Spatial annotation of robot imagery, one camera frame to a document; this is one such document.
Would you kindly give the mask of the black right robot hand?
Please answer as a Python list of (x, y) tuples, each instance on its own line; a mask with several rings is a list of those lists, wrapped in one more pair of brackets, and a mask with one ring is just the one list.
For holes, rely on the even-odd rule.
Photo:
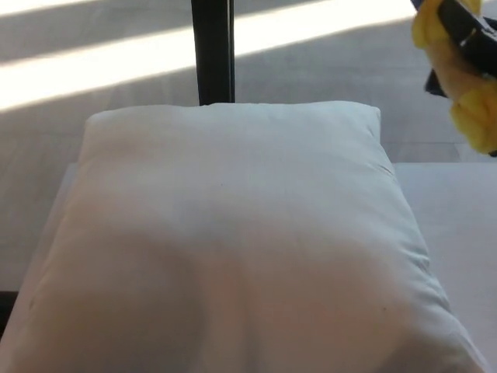
[(454, 102), (496, 80), (496, 21), (481, 1), (421, 1), (412, 24), (414, 45), (431, 72), (425, 90)]

